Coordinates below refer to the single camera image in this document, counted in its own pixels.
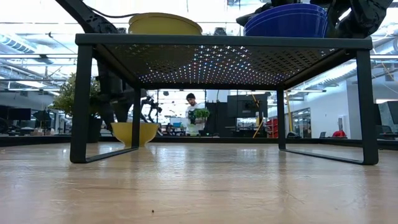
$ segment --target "person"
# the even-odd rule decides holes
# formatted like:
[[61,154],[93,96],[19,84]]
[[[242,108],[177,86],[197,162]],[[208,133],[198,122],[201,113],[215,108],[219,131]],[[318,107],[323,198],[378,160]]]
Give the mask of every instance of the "person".
[[199,131],[201,131],[203,129],[202,123],[204,121],[197,118],[195,120],[195,124],[192,124],[189,119],[189,113],[190,113],[190,111],[194,111],[196,109],[205,108],[205,104],[197,103],[195,95],[193,93],[190,93],[187,95],[187,101],[189,103],[189,106],[188,106],[187,110],[185,111],[185,117],[187,118],[187,129],[185,130],[185,134],[187,136],[198,136]]

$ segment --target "metal frame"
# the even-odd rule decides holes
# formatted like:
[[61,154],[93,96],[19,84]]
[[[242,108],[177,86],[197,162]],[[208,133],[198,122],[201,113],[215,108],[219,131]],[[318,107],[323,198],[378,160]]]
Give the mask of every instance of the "metal frame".
[[91,66],[93,61],[93,46],[80,45],[77,58],[75,97],[72,117],[72,140],[70,144],[70,161],[73,163],[89,163],[131,152],[139,147],[139,118],[141,113],[141,90],[135,88],[136,97],[133,107],[132,146],[114,152],[86,157],[88,135],[88,113],[90,104]]
[[371,74],[371,59],[369,50],[356,51],[357,63],[357,78],[358,78],[358,95],[359,95],[359,113],[361,116],[361,131],[362,131],[362,148],[363,160],[347,159],[342,157],[327,156],[323,154],[302,152],[297,150],[286,149],[285,139],[285,113],[284,113],[284,98],[283,90],[277,91],[277,107],[278,107],[278,137],[279,150],[284,152],[292,152],[296,154],[319,157],[324,159],[331,159],[340,162],[349,162],[360,165],[375,165],[379,162],[379,154],[377,147],[377,139],[375,133],[374,110],[373,107],[373,92],[372,90],[372,74]]
[[[134,117],[132,146],[116,152],[110,152],[86,158],[87,140],[87,118],[88,103],[90,93],[91,58],[93,47],[95,47],[95,57],[115,71],[119,77],[133,86],[136,93],[140,93],[141,88],[214,88],[232,89],[241,88],[246,90],[277,90],[277,109],[278,109],[278,132],[279,149],[284,152],[293,152],[313,157],[321,157],[341,162],[349,162],[361,165],[374,165],[378,162],[378,150],[376,135],[374,133],[375,123],[373,110],[367,110],[373,105],[373,93],[371,81],[371,64],[369,51],[372,49],[371,39],[306,39],[306,38],[275,38],[275,37],[225,37],[225,36],[189,36],[189,35],[126,35],[126,34],[77,34],[76,43],[79,45],[78,68],[76,75],[75,106],[73,124],[79,128],[72,129],[72,144],[70,159],[72,162],[87,163],[115,156],[125,152],[133,151],[139,144],[139,123],[140,123],[140,99],[139,94],[134,99]],[[279,86],[247,86],[247,85],[192,85],[189,83],[179,83],[172,86],[164,83],[153,83],[145,85],[141,83],[132,72],[130,72],[105,46],[105,44],[178,44],[178,45],[242,45],[259,47],[294,47],[294,48],[334,48],[337,49],[333,54],[325,57],[310,68],[302,70],[283,85]],[[340,157],[326,156],[309,152],[301,152],[286,148],[285,118],[284,118],[284,90],[307,81],[322,72],[325,72],[343,62],[356,57],[358,65],[358,93],[359,108],[361,115],[361,130],[363,136],[363,161],[345,159]]]

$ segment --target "wood grain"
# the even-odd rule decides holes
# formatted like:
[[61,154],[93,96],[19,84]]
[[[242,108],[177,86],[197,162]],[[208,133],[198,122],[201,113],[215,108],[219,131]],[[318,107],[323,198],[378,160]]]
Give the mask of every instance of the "wood grain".
[[[361,157],[349,147],[289,148]],[[379,165],[358,166],[272,144],[173,143],[71,164],[69,144],[3,147],[0,223],[395,224],[398,152],[380,153]]]

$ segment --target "computer screen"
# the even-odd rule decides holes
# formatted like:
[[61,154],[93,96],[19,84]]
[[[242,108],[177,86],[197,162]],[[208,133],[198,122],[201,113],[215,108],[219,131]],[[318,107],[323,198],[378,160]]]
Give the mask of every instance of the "computer screen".
[[388,101],[387,104],[390,109],[392,122],[398,124],[398,101]]
[[[261,111],[264,117],[268,115],[268,94],[254,95],[257,101],[260,101]],[[252,95],[230,95],[228,96],[228,117],[230,118],[255,118],[259,111]]]
[[9,106],[0,105],[0,118],[7,119]]
[[30,120],[30,108],[8,108],[8,120]]

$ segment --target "table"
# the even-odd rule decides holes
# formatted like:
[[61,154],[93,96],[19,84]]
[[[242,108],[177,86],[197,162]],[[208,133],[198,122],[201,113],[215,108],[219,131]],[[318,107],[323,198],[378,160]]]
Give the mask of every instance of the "table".
[[186,128],[187,127],[170,127],[170,131],[167,131],[167,128],[166,128],[167,126],[163,126],[162,127],[162,129],[163,128],[165,128],[166,129],[166,131],[165,132],[167,132],[168,134],[170,134],[171,136],[176,136],[177,135],[177,133],[184,133],[184,135],[185,135],[185,130],[186,130]]
[[[363,161],[279,149],[353,164],[378,163],[369,51],[371,39],[308,39],[190,35],[77,34],[78,62],[70,159],[93,162],[138,148],[140,89],[275,90],[278,132],[285,133],[284,90],[356,57]],[[92,58],[105,63],[135,92],[130,149],[86,157]]]

